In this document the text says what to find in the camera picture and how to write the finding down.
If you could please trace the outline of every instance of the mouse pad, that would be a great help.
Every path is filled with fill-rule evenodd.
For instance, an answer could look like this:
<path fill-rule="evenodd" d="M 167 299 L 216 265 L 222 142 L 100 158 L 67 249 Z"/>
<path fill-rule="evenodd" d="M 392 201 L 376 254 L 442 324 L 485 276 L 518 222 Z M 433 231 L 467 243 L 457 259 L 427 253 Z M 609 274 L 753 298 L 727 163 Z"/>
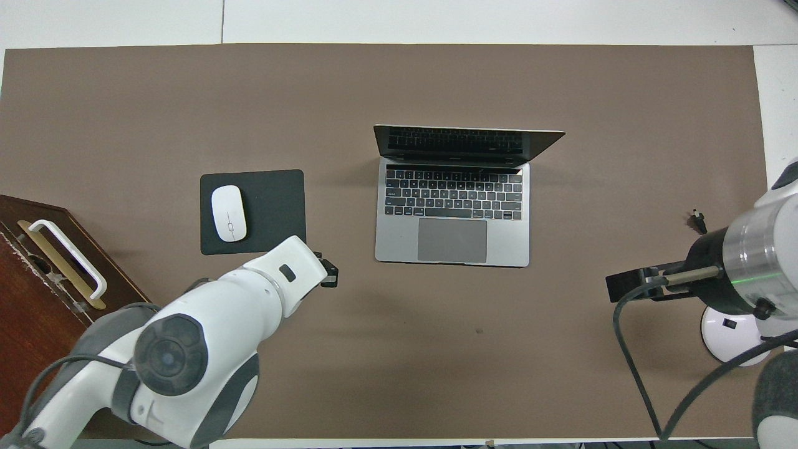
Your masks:
<path fill-rule="evenodd" d="M 199 182 L 199 248 L 203 254 L 266 252 L 290 236 L 307 242 L 302 170 L 210 173 Z M 229 243 L 219 238 L 211 212 L 211 194 L 223 185 L 241 190 L 247 221 L 247 236 Z"/>

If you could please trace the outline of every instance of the white computer mouse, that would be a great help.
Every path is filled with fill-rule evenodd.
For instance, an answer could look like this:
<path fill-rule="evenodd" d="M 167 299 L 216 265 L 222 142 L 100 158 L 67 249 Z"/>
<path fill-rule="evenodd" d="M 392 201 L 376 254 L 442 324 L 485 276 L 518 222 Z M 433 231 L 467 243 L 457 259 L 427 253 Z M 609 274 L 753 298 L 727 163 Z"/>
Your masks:
<path fill-rule="evenodd" d="M 220 239 L 234 242 L 247 236 L 247 219 L 238 187 L 223 185 L 214 190 L 211 194 L 211 212 Z"/>

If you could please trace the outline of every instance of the laptop screen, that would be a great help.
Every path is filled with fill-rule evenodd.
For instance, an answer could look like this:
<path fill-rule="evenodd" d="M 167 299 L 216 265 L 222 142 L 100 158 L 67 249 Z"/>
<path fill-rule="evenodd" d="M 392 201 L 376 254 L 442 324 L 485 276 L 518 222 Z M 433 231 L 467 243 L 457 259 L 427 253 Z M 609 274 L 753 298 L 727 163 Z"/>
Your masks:
<path fill-rule="evenodd" d="M 562 131 L 375 125 L 383 157 L 407 161 L 473 161 L 521 165 L 560 139 Z"/>

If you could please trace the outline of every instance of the silver laptop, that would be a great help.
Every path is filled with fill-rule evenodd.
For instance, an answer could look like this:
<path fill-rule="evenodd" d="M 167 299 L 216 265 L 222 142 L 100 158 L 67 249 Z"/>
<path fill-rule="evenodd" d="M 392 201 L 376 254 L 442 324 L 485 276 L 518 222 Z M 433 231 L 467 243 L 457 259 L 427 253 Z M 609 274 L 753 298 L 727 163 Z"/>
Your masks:
<path fill-rule="evenodd" d="M 528 162 L 563 131 L 375 125 L 375 257 L 529 265 Z"/>

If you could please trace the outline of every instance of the black cable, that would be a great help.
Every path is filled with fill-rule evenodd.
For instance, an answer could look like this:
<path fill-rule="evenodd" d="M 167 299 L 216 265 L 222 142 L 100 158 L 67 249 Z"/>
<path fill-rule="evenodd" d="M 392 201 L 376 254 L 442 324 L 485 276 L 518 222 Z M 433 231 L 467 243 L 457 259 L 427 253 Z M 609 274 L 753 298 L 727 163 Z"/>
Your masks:
<path fill-rule="evenodd" d="M 762 336 L 762 337 L 759 337 L 759 338 L 762 341 L 768 341 L 768 340 L 770 340 L 773 337 Z M 787 342 L 787 343 L 784 344 L 784 346 L 789 346 L 790 348 L 798 349 L 798 343 L 796 343 L 794 341 Z"/>
<path fill-rule="evenodd" d="M 703 447 L 706 447 L 706 449 L 720 449 L 719 447 L 710 446 L 707 443 L 704 443 L 703 441 L 701 441 L 699 439 L 694 439 L 693 441 L 696 442 L 697 444 L 702 445 Z"/>
<path fill-rule="evenodd" d="M 22 433 L 30 425 L 30 406 L 31 403 L 34 401 L 34 395 L 36 391 L 39 389 L 41 382 L 48 376 L 50 373 L 58 369 L 63 364 L 69 364 L 72 362 L 78 361 L 92 361 L 92 362 L 101 362 L 103 364 L 111 365 L 112 367 L 122 369 L 124 366 L 123 363 L 117 362 L 116 360 L 111 360 L 102 356 L 95 356 L 94 354 L 76 354 L 73 356 L 66 356 L 61 357 L 60 359 L 52 362 L 47 368 L 42 370 L 39 375 L 36 376 L 36 379 L 31 383 L 30 388 L 28 388 L 28 392 L 25 394 L 25 400 L 22 401 L 22 412 L 19 416 L 19 423 L 21 424 L 19 427 L 19 435 L 22 436 Z"/>
<path fill-rule="evenodd" d="M 693 401 L 698 397 L 698 395 L 704 392 L 709 385 L 712 385 L 723 375 L 753 359 L 754 357 L 764 354 L 772 349 L 778 348 L 779 346 L 784 346 L 785 343 L 791 342 L 795 339 L 798 339 L 798 329 L 787 332 L 778 337 L 768 339 L 768 341 L 765 341 L 764 343 L 741 353 L 737 357 L 734 357 L 728 362 L 725 362 L 721 366 L 712 370 L 712 372 L 710 372 L 704 379 L 701 380 L 701 382 L 693 387 L 693 389 L 687 393 L 687 396 L 681 400 L 679 405 L 676 407 L 676 410 L 674 410 L 674 413 L 670 416 L 670 419 L 668 419 L 668 423 L 665 425 L 665 429 L 662 431 L 662 434 L 659 435 L 659 438 L 668 439 L 670 437 L 670 434 L 673 433 L 674 428 L 676 427 L 676 423 L 678 423 L 681 416 L 684 415 L 687 407 L 689 407 L 690 404 L 693 403 Z"/>
<path fill-rule="evenodd" d="M 169 444 L 172 444 L 171 441 L 163 441 L 161 443 L 153 443 L 152 441 L 144 441 L 142 439 L 134 439 L 133 441 L 144 444 L 145 446 L 168 446 Z"/>
<path fill-rule="evenodd" d="M 653 278 L 652 280 L 632 289 L 626 295 L 621 298 L 618 304 L 615 306 L 615 312 L 612 316 L 612 324 L 615 330 L 615 337 L 618 339 L 618 345 L 621 347 L 621 351 L 623 352 L 623 356 L 626 358 L 626 364 L 629 365 L 629 369 L 632 372 L 632 376 L 634 377 L 634 382 L 638 386 L 638 390 L 640 391 L 640 396 L 643 399 L 643 403 L 646 405 L 646 410 L 649 413 L 649 417 L 651 418 L 651 423 L 654 425 L 654 430 L 657 432 L 657 436 L 660 440 L 665 441 L 667 440 L 670 435 L 673 433 L 676 424 L 679 422 L 679 419 L 682 415 L 684 415 L 687 407 L 693 403 L 693 401 L 700 395 L 704 390 L 706 390 L 710 385 L 712 385 L 716 380 L 720 379 L 723 375 L 729 373 L 734 368 L 739 367 L 740 365 L 744 364 L 745 362 L 753 359 L 756 356 L 764 354 L 767 351 L 772 349 L 778 348 L 779 346 L 784 346 L 787 343 L 791 343 L 794 340 L 798 340 L 798 329 L 787 332 L 782 334 L 778 337 L 773 337 L 767 339 L 762 344 L 755 346 L 754 348 L 750 348 L 748 351 L 742 352 L 740 355 L 734 357 L 733 359 L 724 362 L 721 366 L 715 368 L 710 372 L 704 379 L 701 380 L 693 389 L 687 393 L 684 399 L 681 400 L 679 405 L 674 410 L 674 413 L 670 416 L 668 423 L 665 426 L 665 429 L 660 428 L 659 420 L 657 419 L 657 415 L 654 412 L 654 407 L 651 405 L 651 399 L 646 392 L 646 387 L 643 385 L 642 379 L 640 378 L 640 373 L 638 372 L 637 368 L 634 366 L 634 361 L 632 360 L 632 355 L 629 352 L 629 348 L 626 346 L 626 342 L 623 339 L 623 334 L 621 333 L 621 325 L 620 325 L 620 316 L 621 310 L 626 303 L 639 299 L 637 296 L 644 293 L 646 290 L 650 290 L 652 288 L 660 287 L 663 285 L 667 285 L 667 280 L 662 277 L 658 276 Z"/>
<path fill-rule="evenodd" d="M 621 310 L 626 303 L 640 299 L 638 296 L 645 293 L 648 290 L 656 287 L 662 287 L 668 284 L 668 280 L 663 276 L 658 276 L 645 282 L 644 284 L 633 288 L 630 292 L 624 295 L 618 304 L 615 306 L 615 312 L 612 315 L 612 326 L 615 330 L 615 339 L 618 340 L 618 346 L 621 347 L 621 352 L 623 352 L 623 357 L 626 359 L 626 364 L 629 365 L 629 371 L 632 372 L 632 377 L 634 377 L 634 382 L 638 386 L 638 391 L 640 391 L 640 396 L 643 398 L 643 403 L 646 405 L 646 410 L 648 411 L 649 417 L 651 418 L 651 423 L 654 425 L 654 431 L 659 436 L 662 428 L 659 425 L 659 420 L 657 419 L 657 414 L 654 412 L 654 406 L 651 405 L 651 398 L 648 396 L 648 392 L 646 391 L 646 387 L 643 385 L 643 381 L 640 378 L 640 373 L 638 369 L 634 366 L 634 360 L 632 360 L 632 355 L 629 352 L 629 348 L 626 346 L 626 341 L 623 339 L 623 334 L 621 333 Z"/>
<path fill-rule="evenodd" d="M 156 312 L 160 312 L 161 310 L 161 306 L 152 303 L 131 303 L 120 307 L 119 310 L 125 310 L 126 308 L 134 308 L 134 307 L 149 308 Z"/>

